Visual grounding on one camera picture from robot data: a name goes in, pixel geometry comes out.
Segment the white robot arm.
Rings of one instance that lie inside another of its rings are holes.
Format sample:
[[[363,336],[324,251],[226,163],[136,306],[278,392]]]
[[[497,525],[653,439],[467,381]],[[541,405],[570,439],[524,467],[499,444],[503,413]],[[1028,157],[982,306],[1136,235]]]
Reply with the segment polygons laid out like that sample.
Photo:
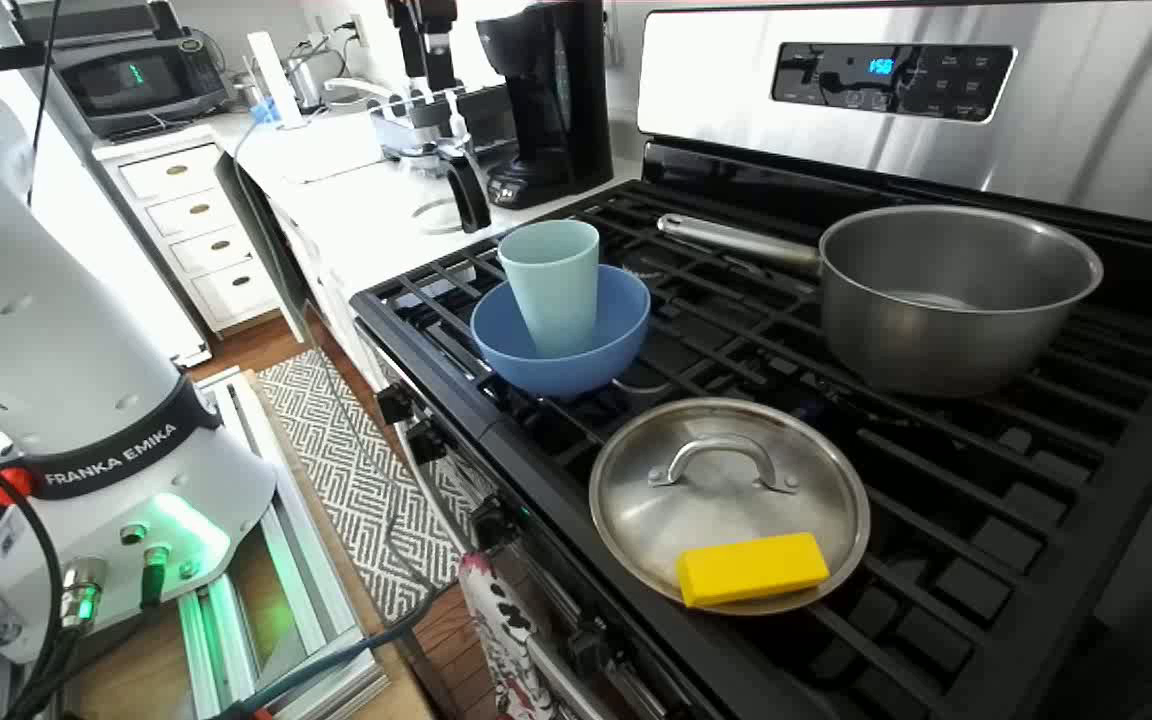
[[[0,656],[47,649],[57,578],[109,628],[218,578],[278,471],[233,439],[126,302],[26,203],[27,135],[0,100],[0,432],[27,492],[0,519]]]

